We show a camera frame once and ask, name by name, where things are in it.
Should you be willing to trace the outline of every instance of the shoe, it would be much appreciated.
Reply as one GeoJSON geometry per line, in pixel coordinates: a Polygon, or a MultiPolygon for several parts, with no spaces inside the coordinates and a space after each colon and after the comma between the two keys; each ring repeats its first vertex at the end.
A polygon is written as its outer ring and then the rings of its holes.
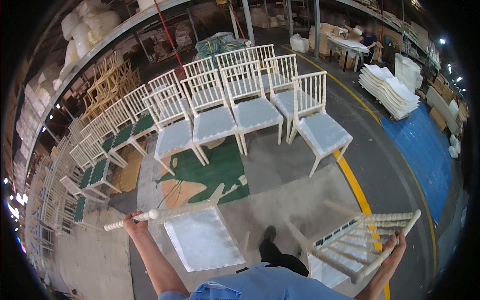
{"type": "Polygon", "coordinates": [[[267,240],[267,241],[273,243],[273,240],[275,239],[275,236],[276,236],[275,226],[270,225],[264,231],[264,235],[262,237],[262,242],[267,240]]]}

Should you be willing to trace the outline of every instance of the worker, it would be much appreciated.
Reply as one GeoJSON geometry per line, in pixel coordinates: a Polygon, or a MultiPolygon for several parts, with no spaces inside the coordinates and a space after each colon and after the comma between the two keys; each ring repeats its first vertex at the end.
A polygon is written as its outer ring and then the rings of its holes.
{"type": "MultiPolygon", "coordinates": [[[[237,274],[213,277],[190,293],[148,232],[147,221],[137,223],[132,219],[141,213],[142,211],[138,211],[125,216],[123,226],[137,247],[158,300],[351,299],[326,287],[316,279],[307,278],[308,269],[305,265],[293,255],[282,254],[273,243],[276,235],[273,226],[269,226],[262,237],[259,247],[261,263],[239,270],[237,274]]],[[[407,247],[403,231],[397,231],[383,249],[392,248],[395,238],[399,238],[400,243],[355,299],[377,299],[381,294],[407,247]]]]}
{"type": "MultiPolygon", "coordinates": [[[[348,30],[348,31],[353,31],[353,28],[343,24],[343,26],[348,30]]],[[[367,56],[363,58],[363,62],[366,64],[370,64],[372,61],[373,57],[373,51],[374,47],[377,44],[377,35],[375,34],[375,22],[373,21],[368,21],[363,27],[356,25],[355,28],[359,29],[362,31],[361,34],[361,43],[365,46],[367,46],[369,53],[367,56]]]]}

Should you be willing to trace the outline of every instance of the hand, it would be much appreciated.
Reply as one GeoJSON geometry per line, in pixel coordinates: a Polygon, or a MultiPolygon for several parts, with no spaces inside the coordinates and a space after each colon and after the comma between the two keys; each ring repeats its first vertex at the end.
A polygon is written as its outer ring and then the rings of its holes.
{"type": "Polygon", "coordinates": [[[123,219],[123,227],[127,230],[127,233],[131,238],[148,233],[148,221],[138,222],[132,219],[132,217],[138,216],[142,213],[143,212],[139,210],[136,213],[126,215],[123,219]]]}
{"type": "Polygon", "coordinates": [[[396,269],[396,267],[400,263],[400,260],[403,257],[403,253],[405,253],[407,243],[405,242],[405,235],[403,234],[403,230],[400,232],[398,230],[395,231],[395,234],[392,235],[392,237],[390,237],[390,240],[385,243],[383,251],[392,248],[394,246],[396,238],[399,238],[399,243],[392,251],[392,253],[387,257],[387,259],[384,260],[384,262],[382,263],[382,267],[396,269]]]}

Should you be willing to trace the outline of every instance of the shirt sleeve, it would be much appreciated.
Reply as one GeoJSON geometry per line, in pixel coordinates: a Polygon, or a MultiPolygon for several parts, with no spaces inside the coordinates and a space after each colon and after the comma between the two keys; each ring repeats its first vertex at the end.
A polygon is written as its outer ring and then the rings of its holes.
{"type": "Polygon", "coordinates": [[[158,300],[185,300],[188,298],[189,297],[185,297],[182,293],[175,290],[168,290],[158,296],[158,300]]]}

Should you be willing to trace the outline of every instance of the blue tarp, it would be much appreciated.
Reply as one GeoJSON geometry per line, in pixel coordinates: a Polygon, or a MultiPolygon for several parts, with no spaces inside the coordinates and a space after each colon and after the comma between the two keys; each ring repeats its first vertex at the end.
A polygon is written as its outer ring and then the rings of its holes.
{"type": "Polygon", "coordinates": [[[428,114],[423,103],[408,118],[380,120],[417,177],[432,218],[438,222],[452,179],[452,158],[447,137],[428,114]]]}

